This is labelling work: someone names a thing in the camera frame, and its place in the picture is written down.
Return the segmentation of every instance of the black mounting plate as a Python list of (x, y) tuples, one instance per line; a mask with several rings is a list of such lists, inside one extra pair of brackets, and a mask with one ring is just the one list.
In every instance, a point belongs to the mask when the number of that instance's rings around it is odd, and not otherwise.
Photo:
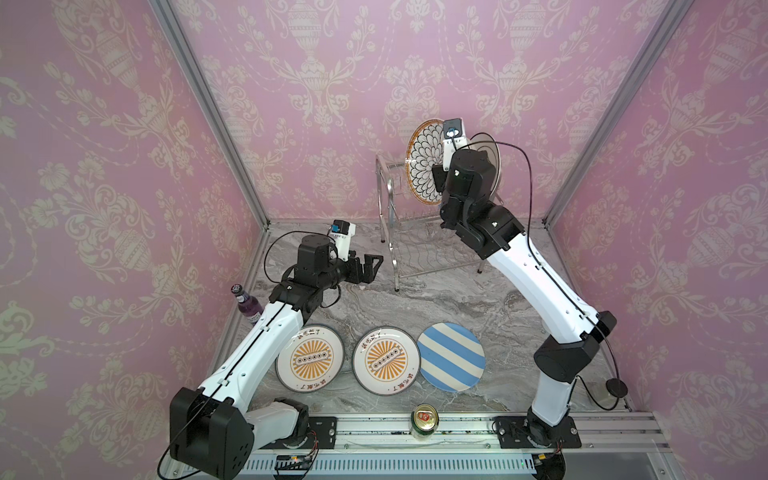
[[(503, 415), (494, 417), (494, 431), (498, 437), (498, 444), (503, 449), (536, 449), (528, 439), (525, 424), (525, 415)], [(554, 431), (555, 437), (563, 439), (564, 449), (580, 449), (581, 438), (578, 436), (574, 420), (567, 416), (560, 422)]]
[[(320, 450), (333, 450), (336, 446), (336, 417), (312, 417), (310, 416), (310, 428), (317, 434), (317, 448)], [(276, 440), (261, 447), (262, 450), (297, 450), (312, 449), (312, 435), (307, 435), (298, 446), (289, 447), (282, 440)]]

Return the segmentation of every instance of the bottle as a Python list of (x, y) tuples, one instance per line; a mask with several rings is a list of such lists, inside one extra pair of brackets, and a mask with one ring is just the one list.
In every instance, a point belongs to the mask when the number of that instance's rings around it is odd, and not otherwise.
[(237, 299), (237, 309), (248, 319), (251, 325), (255, 325), (261, 314), (264, 313), (264, 307), (261, 306), (259, 300), (248, 295), (248, 292), (239, 283), (232, 285), (232, 293)]

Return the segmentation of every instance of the dish rack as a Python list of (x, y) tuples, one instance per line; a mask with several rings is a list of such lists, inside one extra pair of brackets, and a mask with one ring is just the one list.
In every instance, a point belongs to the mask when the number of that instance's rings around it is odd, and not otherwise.
[(407, 160), (387, 160), (376, 155), (376, 188), (379, 194), (379, 224), (395, 273), (395, 291), (400, 280), (410, 276), (477, 265), (478, 259), (453, 230), (440, 228), (439, 205), (419, 201), (411, 192)]

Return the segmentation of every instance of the pink wallpaper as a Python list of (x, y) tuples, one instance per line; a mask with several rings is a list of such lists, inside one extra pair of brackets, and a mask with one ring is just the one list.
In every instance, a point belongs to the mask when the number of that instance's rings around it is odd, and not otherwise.
[(768, 2), (697, 0), (554, 232), (688, 478), (765, 478)]
[(154, 478), (257, 235), (212, 138), (146, 2), (0, 3), (3, 480)]
[[(174, 0), (271, 219), (372, 218), (429, 118), (526, 146), (541, 216), (666, 0)], [(501, 196), (528, 171), (502, 148)]]

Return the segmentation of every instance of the can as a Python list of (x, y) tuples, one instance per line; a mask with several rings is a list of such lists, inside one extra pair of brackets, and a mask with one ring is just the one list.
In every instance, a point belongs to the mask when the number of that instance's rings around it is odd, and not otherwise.
[(415, 437), (425, 437), (434, 433), (440, 418), (435, 407), (423, 403), (411, 414), (411, 433)]

